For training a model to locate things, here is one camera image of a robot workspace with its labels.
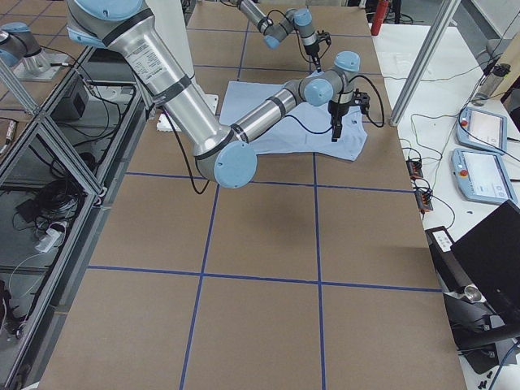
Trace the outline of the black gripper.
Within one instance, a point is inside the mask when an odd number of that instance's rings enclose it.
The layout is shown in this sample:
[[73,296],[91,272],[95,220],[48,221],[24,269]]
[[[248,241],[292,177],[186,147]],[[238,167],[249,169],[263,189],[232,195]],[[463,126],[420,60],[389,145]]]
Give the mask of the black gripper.
[[315,71],[321,72],[321,60],[319,57],[320,44],[324,42],[327,48],[332,44],[331,35],[329,32],[317,31],[313,32],[308,37],[304,38],[304,48],[307,55],[312,55],[310,60],[312,61]]
[[[351,107],[359,107],[363,115],[368,115],[370,109],[370,96],[368,93],[355,89],[352,93],[342,93],[336,100],[328,103],[327,110],[331,116],[345,116]],[[342,118],[331,117],[331,141],[337,142],[342,133]]]

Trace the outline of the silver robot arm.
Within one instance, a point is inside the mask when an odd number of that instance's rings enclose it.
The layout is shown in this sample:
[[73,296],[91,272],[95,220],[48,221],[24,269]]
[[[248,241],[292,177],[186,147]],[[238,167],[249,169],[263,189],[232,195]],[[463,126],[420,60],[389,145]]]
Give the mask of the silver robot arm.
[[192,142],[201,175],[224,188],[239,188],[253,179],[258,160],[251,141],[299,104],[327,104],[333,137],[337,139],[342,117],[355,103],[353,82],[359,72],[360,57],[355,52],[342,51],[331,69],[318,76],[288,81],[237,122],[222,125],[156,32],[155,15],[146,2],[69,1],[67,22],[71,40],[107,48],[124,57],[154,103],[175,120]]
[[329,32],[317,30],[309,8],[274,9],[264,13],[255,1],[220,1],[224,6],[236,8],[262,34],[267,47],[276,49],[291,34],[297,35],[301,57],[322,71],[321,59],[328,52],[332,39]]

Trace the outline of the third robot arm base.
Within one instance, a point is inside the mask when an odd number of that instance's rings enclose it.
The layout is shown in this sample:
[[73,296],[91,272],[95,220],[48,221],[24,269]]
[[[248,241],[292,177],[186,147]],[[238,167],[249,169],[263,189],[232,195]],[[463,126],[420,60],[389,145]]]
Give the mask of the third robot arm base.
[[1,26],[1,60],[20,80],[50,81],[68,55],[48,53],[27,24],[12,22]]

